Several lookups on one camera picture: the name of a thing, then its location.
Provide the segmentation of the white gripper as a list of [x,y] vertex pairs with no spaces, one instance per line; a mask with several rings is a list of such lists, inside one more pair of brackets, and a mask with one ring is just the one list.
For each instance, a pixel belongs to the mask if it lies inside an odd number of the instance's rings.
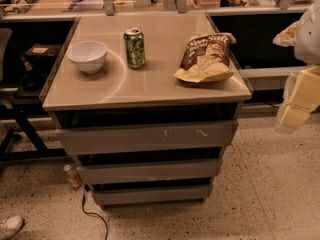
[[[277,34],[273,43],[282,47],[295,45],[298,21]],[[278,109],[275,128],[278,132],[291,134],[302,126],[320,106],[320,66],[312,66],[297,74],[291,74]]]

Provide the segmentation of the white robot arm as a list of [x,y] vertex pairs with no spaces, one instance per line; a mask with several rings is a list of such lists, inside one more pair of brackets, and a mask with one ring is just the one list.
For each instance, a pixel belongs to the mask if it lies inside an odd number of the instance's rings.
[[320,106],[320,0],[315,0],[301,18],[281,31],[273,43],[294,47],[295,57],[307,64],[286,80],[283,102],[275,128],[291,134]]

